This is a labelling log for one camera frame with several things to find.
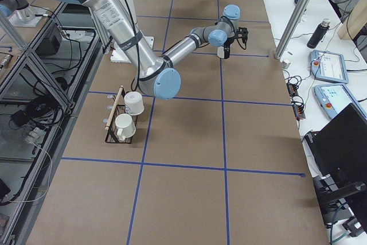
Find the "white mug on rack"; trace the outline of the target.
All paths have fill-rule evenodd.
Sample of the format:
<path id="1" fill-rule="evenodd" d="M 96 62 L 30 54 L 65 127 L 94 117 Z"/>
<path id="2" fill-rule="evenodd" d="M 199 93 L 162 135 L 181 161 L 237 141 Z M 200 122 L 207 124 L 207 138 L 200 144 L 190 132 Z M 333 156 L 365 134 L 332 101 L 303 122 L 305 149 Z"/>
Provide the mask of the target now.
<path id="1" fill-rule="evenodd" d="M 130 115 L 140 115 L 144 111 L 142 94 L 137 91 L 131 91 L 124 96 L 126 113 Z"/>
<path id="2" fill-rule="evenodd" d="M 115 126 L 117 128 L 117 136 L 120 141 L 131 138 L 135 132 L 135 123 L 130 114 L 120 114 L 115 118 Z"/>

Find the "blue teach pendant tablet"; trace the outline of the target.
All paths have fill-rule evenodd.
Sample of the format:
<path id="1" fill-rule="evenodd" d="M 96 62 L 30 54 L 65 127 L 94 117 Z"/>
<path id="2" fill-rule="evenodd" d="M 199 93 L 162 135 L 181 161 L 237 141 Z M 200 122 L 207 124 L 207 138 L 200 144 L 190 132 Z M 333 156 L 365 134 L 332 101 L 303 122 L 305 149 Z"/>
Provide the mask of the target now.
<path id="1" fill-rule="evenodd" d="M 310 53 L 310 69 L 317 80 L 344 84 L 349 82 L 342 54 L 314 50 Z"/>

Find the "white ribbed mug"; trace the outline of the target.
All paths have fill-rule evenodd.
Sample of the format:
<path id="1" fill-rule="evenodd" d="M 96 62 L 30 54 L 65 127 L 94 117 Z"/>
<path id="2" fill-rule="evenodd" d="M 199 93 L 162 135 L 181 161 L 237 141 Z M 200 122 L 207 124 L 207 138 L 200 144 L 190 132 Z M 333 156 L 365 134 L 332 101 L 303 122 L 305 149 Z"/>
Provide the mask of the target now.
<path id="1" fill-rule="evenodd" d="M 225 53 L 224 53 L 224 47 L 223 46 L 220 46 L 220 47 L 217 48 L 217 56 L 221 59 L 224 58 Z"/>

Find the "black water bottle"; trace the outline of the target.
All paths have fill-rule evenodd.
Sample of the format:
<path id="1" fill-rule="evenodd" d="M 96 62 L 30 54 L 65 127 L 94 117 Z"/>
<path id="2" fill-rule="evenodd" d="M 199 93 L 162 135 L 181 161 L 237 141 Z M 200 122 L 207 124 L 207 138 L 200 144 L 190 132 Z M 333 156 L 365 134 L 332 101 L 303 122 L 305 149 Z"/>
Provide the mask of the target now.
<path id="1" fill-rule="evenodd" d="M 323 39 L 329 28 L 330 28 L 330 19 L 324 18 L 322 22 L 318 24 L 311 38 L 307 42 L 307 47 L 310 49 L 316 48 L 316 46 L 319 44 L 321 39 Z"/>

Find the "aluminium frame post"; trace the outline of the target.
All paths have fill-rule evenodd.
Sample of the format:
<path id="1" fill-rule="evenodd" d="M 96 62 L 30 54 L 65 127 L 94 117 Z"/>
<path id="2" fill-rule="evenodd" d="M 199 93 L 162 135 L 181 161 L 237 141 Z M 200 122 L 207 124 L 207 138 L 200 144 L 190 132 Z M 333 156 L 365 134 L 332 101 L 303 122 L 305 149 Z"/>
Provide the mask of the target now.
<path id="1" fill-rule="evenodd" d="M 294 11 L 292 12 L 292 15 L 289 19 L 289 22 L 275 50 L 274 58 L 276 58 L 277 60 L 280 60 L 281 56 L 283 55 L 286 46 L 290 42 L 290 39 L 297 27 L 297 24 L 299 23 L 304 11 L 307 8 L 309 1 L 310 0 L 299 0 L 296 4 Z"/>

